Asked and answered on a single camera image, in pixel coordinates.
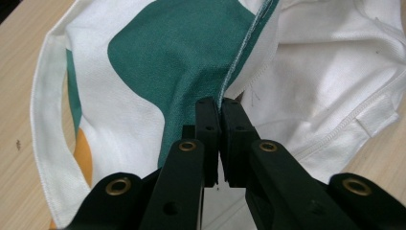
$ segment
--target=white fabric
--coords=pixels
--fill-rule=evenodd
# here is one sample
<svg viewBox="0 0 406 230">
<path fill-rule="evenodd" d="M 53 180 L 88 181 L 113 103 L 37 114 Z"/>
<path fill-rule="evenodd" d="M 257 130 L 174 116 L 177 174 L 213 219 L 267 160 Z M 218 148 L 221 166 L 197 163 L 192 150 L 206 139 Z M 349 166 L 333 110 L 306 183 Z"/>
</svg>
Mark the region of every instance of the white fabric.
<svg viewBox="0 0 406 230">
<path fill-rule="evenodd" d="M 283 2 L 276 54 L 263 46 L 271 61 L 241 71 L 253 81 L 242 104 L 261 138 L 328 182 L 395 121 L 406 81 L 399 9 L 396 1 Z M 226 96 L 241 92 L 234 88 Z"/>
<path fill-rule="evenodd" d="M 261 1 L 240 2 L 256 12 Z M 161 141 L 162 113 L 119 80 L 106 55 L 111 38 L 149 3 L 80 0 L 47 34 L 35 71 L 31 113 L 35 160 L 58 227 L 71 221 L 90 191 L 66 147 L 60 122 L 66 48 L 75 50 L 80 128 L 95 154 L 93 184 L 110 173 L 144 176 L 156 169 L 159 149 L 150 147 Z M 284 144 L 326 182 L 397 118 L 406 83 L 399 9 L 398 1 L 282 1 L 226 97 L 245 91 L 242 104 L 261 138 Z M 85 34 L 88 25 L 94 30 Z M 84 64 L 89 60 L 93 64 Z M 87 90 L 89 85 L 98 90 Z M 128 136 L 134 127 L 139 132 Z M 112 138 L 131 144 L 98 145 Z M 120 160 L 109 161 L 113 152 L 122 155 Z M 137 162 L 127 161 L 130 153 L 138 154 Z M 218 187 L 206 190 L 203 227 L 255 229 L 244 191 L 228 189 L 225 183 Z"/>
<path fill-rule="evenodd" d="M 80 128 L 92 152 L 93 185 L 111 173 L 144 177 L 157 168 L 156 143 L 164 127 L 161 110 L 134 94 L 107 57 L 109 41 L 150 2 L 78 1 L 47 34 L 34 77 L 32 124 L 35 159 L 58 227 L 69 224 L 90 191 L 66 147 L 60 123 L 67 48 L 75 49 Z M 89 24 L 95 29 L 91 33 L 83 29 Z"/>
</svg>

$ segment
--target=orange patch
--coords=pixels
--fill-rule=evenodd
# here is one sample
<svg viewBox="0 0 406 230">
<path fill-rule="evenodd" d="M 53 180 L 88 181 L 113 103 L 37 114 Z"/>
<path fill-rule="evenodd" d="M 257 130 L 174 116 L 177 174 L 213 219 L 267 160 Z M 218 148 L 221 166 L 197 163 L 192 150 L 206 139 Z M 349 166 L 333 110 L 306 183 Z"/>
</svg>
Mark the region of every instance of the orange patch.
<svg viewBox="0 0 406 230">
<path fill-rule="evenodd" d="M 79 128 L 77 142 L 75 146 L 74 157 L 77 160 L 81 172 L 83 173 L 84 178 L 86 179 L 89 187 L 92 186 L 92 154 L 90 152 L 89 144 L 87 143 L 86 136 L 84 132 Z"/>
<path fill-rule="evenodd" d="M 57 229 L 56 224 L 51 220 L 50 229 Z"/>
</svg>

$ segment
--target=black bracket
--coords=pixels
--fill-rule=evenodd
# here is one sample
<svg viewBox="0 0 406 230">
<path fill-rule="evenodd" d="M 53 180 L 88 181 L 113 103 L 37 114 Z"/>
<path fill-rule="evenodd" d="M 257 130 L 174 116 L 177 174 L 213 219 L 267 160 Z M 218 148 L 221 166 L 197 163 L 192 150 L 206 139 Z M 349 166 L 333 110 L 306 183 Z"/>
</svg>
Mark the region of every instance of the black bracket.
<svg viewBox="0 0 406 230">
<path fill-rule="evenodd" d="M 195 105 L 161 170 L 144 179 L 115 173 L 100 181 L 66 229 L 201 229 L 204 187 L 217 183 L 218 151 L 230 187 L 246 188 L 258 229 L 406 229 L 406 208 L 352 173 L 328 185 L 313 179 L 283 145 L 261 140 L 239 102 Z"/>
</svg>

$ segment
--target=black clamp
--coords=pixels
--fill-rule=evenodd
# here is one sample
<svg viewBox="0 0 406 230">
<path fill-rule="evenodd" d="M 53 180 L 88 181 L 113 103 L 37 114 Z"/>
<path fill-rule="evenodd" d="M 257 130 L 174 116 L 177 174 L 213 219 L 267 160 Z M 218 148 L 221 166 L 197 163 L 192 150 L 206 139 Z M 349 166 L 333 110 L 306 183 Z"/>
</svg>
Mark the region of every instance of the black clamp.
<svg viewBox="0 0 406 230">
<path fill-rule="evenodd" d="M 66 229 L 200 229 L 218 151 L 230 187 L 246 188 L 258 229 L 406 229 L 400 202 L 356 174 L 336 174 L 328 185 L 313 179 L 283 145 L 259 138 L 239 102 L 225 99 L 218 113 L 206 98 L 195 111 L 195 126 L 184 126 L 162 169 L 144 179 L 107 176 Z"/>
</svg>

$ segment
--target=dark spot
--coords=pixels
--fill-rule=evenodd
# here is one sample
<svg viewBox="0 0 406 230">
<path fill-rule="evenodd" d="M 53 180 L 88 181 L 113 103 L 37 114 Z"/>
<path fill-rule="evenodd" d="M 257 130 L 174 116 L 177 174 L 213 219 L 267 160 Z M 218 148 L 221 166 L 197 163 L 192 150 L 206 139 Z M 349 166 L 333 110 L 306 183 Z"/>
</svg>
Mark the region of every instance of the dark spot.
<svg viewBox="0 0 406 230">
<path fill-rule="evenodd" d="M 21 142 L 20 140 L 17 140 L 17 142 L 15 143 L 15 145 L 17 146 L 18 150 L 21 150 Z"/>
</svg>

